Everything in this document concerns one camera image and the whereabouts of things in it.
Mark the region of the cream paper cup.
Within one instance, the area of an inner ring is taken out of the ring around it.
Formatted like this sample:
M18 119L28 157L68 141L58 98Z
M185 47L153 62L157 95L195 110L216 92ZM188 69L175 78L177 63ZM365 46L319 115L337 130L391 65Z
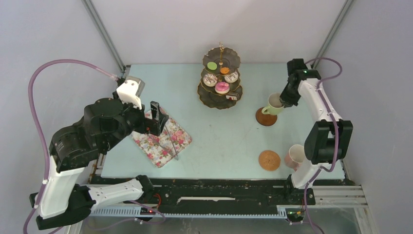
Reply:
M268 97L268 105L263 107L261 113L264 115L276 116L284 110L284 105L280 100L280 93L272 93Z

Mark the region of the woven rattan coaster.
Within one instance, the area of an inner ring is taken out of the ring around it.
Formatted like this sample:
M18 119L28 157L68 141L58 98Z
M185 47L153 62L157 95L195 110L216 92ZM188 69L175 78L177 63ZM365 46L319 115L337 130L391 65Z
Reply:
M280 156L271 150L262 151L259 155L259 165L266 171L275 171L280 167Z
M258 109L255 113L256 121L262 126L272 126L278 120L277 115L263 114L263 107Z

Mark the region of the chocolate drizzled donut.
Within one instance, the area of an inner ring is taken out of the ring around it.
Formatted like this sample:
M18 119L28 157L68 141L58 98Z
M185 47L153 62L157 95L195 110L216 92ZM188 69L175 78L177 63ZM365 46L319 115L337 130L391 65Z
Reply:
M237 71L224 75L225 82L227 83L235 83L239 79L239 73Z

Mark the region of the pink mug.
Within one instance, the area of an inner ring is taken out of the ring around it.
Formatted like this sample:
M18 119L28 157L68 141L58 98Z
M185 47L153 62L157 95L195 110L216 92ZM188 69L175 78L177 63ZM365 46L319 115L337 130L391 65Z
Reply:
M296 171L305 158L304 146L295 144L289 148L287 155L284 158L284 162L287 167Z

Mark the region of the three tier dessert stand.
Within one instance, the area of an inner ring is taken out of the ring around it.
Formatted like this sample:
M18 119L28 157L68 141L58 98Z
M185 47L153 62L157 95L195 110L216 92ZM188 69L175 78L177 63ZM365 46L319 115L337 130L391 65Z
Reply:
M207 69L208 62L215 62L218 67L215 71ZM203 57L203 70L200 74L200 82L197 86L197 94L200 101L209 108L215 109L228 109L236 105L241 100L243 95L243 88L241 86L241 74L239 67L241 65L241 58L238 53L228 47L225 47L221 42L218 47L210 49ZM225 82L224 75L220 74L221 67L228 67L230 69L229 74L237 71L239 73L239 79L235 83L229 83L229 93L238 93L240 99L238 101L226 99L226 94L218 94L215 92L214 87L208 87L203 83L203 76L207 73L214 74L218 78L218 82Z

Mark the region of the orange tart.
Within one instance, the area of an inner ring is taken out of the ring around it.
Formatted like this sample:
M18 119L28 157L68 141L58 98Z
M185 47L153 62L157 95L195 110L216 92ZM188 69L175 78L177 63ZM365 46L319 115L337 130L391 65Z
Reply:
M230 90L229 84L223 81L218 82L214 88L215 88L215 92L218 94L226 94Z

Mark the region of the green macaron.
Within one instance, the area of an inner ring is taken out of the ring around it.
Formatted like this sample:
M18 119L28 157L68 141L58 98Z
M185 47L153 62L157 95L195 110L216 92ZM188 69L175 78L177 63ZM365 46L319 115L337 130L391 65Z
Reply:
M215 71L218 65L215 62L208 62L206 67L211 71Z

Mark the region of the small orange pastry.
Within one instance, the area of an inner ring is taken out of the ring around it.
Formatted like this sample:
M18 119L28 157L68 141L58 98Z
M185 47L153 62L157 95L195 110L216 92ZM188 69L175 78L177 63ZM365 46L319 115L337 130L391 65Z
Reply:
M222 74L222 75L229 74L229 72L230 72L230 69L228 67L221 67L220 68L220 74Z

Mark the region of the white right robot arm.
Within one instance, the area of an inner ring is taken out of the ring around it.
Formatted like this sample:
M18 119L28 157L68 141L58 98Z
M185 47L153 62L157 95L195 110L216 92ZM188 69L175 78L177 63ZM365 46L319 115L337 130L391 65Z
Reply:
M323 88L319 72L307 67L302 58L287 63L287 85L281 92L284 107L297 106L302 98L309 108L314 125L304 142L304 162L289 176L291 186L283 191L286 202L295 204L303 197L321 171L332 172L338 160L345 158L353 124L333 108Z

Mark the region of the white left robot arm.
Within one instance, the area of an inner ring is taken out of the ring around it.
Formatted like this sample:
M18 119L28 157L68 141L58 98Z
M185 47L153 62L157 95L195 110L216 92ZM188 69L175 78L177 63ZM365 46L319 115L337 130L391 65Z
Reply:
M87 105L78 122L53 135L46 150L48 176L43 191L30 195L40 230L78 223L96 209L118 202L152 201L154 187L145 175L100 188L77 184L91 161L131 133L161 135L169 117L157 102L151 102L150 107L151 117L146 117L144 108L134 108L118 98L102 98Z

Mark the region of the floral square tray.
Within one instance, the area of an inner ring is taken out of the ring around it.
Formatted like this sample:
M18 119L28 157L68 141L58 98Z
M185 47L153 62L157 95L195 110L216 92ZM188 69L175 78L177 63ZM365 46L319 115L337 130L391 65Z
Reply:
M160 136L132 132L132 139L157 168L162 168L192 143L192 137L169 117Z

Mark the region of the right aluminium frame post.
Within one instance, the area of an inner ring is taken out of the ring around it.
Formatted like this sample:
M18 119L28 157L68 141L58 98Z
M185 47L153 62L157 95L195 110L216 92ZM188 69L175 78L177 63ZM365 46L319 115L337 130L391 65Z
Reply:
M337 32L339 31L342 23L344 22L346 16L350 12L352 6L356 0L346 0L340 9L336 19L334 20L323 44L321 45L320 49L318 50L318 53L316 55L317 58L324 57L328 48L330 47L332 41L334 40Z

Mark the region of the aluminium frame post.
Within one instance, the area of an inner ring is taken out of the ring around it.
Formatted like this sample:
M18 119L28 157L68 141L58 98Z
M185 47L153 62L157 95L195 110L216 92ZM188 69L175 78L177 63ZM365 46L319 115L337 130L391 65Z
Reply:
M334 40L337 32L339 31L342 23L344 22L346 16L350 12L352 6L356 0L346 0L340 9L336 19L334 20L323 44L321 45L320 49L318 50L318 53L316 55L317 58L324 57L328 48L330 47L332 41Z
M105 45L107 46L112 58L114 59L117 67L119 68L119 70L121 72L125 71L125 64L122 61L120 54L118 53L115 44L113 43L109 32L107 31L94 3L92 0L82 0L81 1L86 9L86 11L88 12L88 14L90 15L90 18L92 20L92 22L94 23L95 27L97 28L98 33L100 34L103 42L105 43Z

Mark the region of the left aluminium frame post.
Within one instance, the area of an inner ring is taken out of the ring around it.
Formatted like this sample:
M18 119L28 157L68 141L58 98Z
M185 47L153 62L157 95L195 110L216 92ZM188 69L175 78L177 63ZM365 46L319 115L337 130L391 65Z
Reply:
M122 61L120 54L118 53L115 44L113 43L109 32L107 31L94 3L92 0L82 0L81 1L86 9L86 11L88 12L88 14L90 15L90 18L92 20L92 22L94 23L95 27L97 28L98 33L100 34L103 42L105 43L105 45L107 46L112 58L114 59L117 67L119 68L119 70L121 72L125 71L125 64Z

